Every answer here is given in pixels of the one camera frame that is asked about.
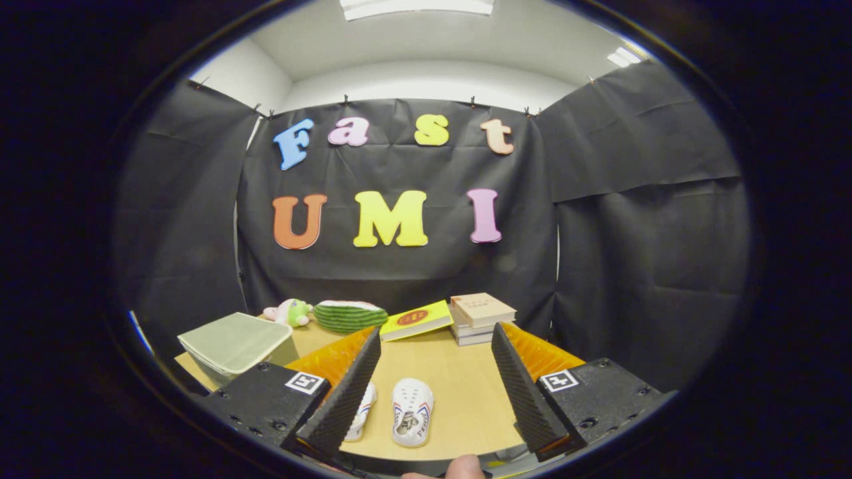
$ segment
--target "shoe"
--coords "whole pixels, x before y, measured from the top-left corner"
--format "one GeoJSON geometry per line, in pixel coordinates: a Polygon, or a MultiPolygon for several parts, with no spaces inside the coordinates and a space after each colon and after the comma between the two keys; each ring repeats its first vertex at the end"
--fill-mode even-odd
{"type": "Polygon", "coordinates": [[[435,397],[423,381],[400,379],[394,386],[394,442],[405,447],[422,446],[429,439],[429,419],[435,397]]]}
{"type": "Polygon", "coordinates": [[[367,385],[364,391],[364,399],[361,400],[361,405],[358,406],[358,412],[355,413],[355,419],[352,425],[349,426],[349,432],[346,433],[344,441],[358,441],[364,433],[364,423],[367,421],[367,414],[373,403],[376,402],[376,385],[372,381],[367,385]]]}

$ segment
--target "watermelon plush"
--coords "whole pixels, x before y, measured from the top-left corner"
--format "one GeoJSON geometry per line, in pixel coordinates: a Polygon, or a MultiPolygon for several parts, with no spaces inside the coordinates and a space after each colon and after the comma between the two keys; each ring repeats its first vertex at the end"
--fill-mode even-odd
{"type": "Polygon", "coordinates": [[[388,312],[361,301],[326,300],[314,305],[314,318],[326,329],[349,334],[383,325],[388,320],[388,312]]]}

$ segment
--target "green plush toy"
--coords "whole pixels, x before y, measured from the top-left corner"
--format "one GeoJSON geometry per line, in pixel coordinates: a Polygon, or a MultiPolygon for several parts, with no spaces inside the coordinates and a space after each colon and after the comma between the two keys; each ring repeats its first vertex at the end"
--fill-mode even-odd
{"type": "Polygon", "coordinates": [[[293,327],[305,326],[310,321],[308,313],[314,309],[310,304],[300,299],[288,299],[278,308],[266,308],[263,315],[278,324],[288,324],[293,327]]]}
{"type": "Polygon", "coordinates": [[[320,326],[349,334],[369,326],[380,326],[388,320],[388,312],[361,301],[326,300],[314,307],[314,318],[320,326]]]}

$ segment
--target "blue letter f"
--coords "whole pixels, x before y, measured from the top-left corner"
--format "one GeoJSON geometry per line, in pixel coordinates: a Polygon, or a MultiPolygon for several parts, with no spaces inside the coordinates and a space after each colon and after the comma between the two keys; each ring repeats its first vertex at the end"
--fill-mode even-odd
{"type": "Polygon", "coordinates": [[[278,133],[272,141],[278,143],[281,148],[281,170],[287,170],[294,164],[302,161],[308,156],[299,147],[307,147],[310,143],[307,130],[314,127],[314,121],[310,118],[305,118],[299,123],[291,126],[287,130],[278,133]]]}

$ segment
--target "black backdrop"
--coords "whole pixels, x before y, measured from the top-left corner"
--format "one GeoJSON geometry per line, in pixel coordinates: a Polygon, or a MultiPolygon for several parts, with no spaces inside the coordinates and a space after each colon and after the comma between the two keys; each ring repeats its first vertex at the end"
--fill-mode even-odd
{"type": "Polygon", "coordinates": [[[575,90],[536,123],[559,211],[556,340],[682,387],[746,280],[751,215],[726,139],[651,61],[575,90]]]}
{"type": "Polygon", "coordinates": [[[178,334],[245,311],[233,200],[257,117],[228,96],[182,84],[130,152],[118,187],[113,266],[124,304],[165,357],[182,351],[178,334]]]}
{"type": "Polygon", "coordinates": [[[378,100],[326,105],[263,120],[252,140],[240,180],[239,256],[249,309],[259,313],[288,297],[375,303],[390,314],[453,294],[489,291],[518,309],[518,323],[543,336],[550,328],[556,280],[556,211],[546,188],[541,135],[523,113],[452,101],[378,100]],[[417,118],[444,115],[449,141],[415,142],[417,118]],[[341,118],[371,122],[369,140],[358,147],[332,145],[326,137],[341,118]],[[280,169],[278,133],[311,118],[307,157],[280,169]],[[480,124],[499,118],[511,128],[509,155],[494,153],[480,124]],[[496,243],[474,243],[474,212],[466,193],[490,188],[496,243]],[[406,190],[427,194],[423,204],[425,246],[353,245],[360,205],[354,196],[378,191],[388,208],[406,190]],[[299,198],[292,229],[305,229],[302,199],[322,193],[322,223],[316,243],[304,250],[276,244],[272,201],[299,198]]]}
{"type": "Polygon", "coordinates": [[[181,351],[177,334],[288,297],[368,301],[393,314],[489,291],[518,309],[526,330],[580,357],[612,357],[670,390],[710,357],[734,317],[750,244],[745,189],[712,118],[651,61],[598,78],[537,117],[452,101],[332,104],[263,118],[246,152],[255,118],[182,85],[131,158],[119,270],[167,357],[181,351]],[[448,118],[447,144],[415,142],[423,114],[448,118]],[[366,144],[327,141],[347,117],[371,122],[366,144]],[[305,118],[314,121],[307,156],[281,170],[273,139],[305,118]],[[480,124],[492,118],[512,129],[513,153],[487,145],[480,124]],[[474,188],[498,192],[499,242],[470,239],[474,188]],[[404,191],[424,191],[429,243],[355,247],[354,196],[370,190],[389,208],[404,191]],[[303,250],[278,245],[273,200],[299,199],[292,231],[300,234],[302,200],[315,193],[328,197],[319,238],[303,250]]]}

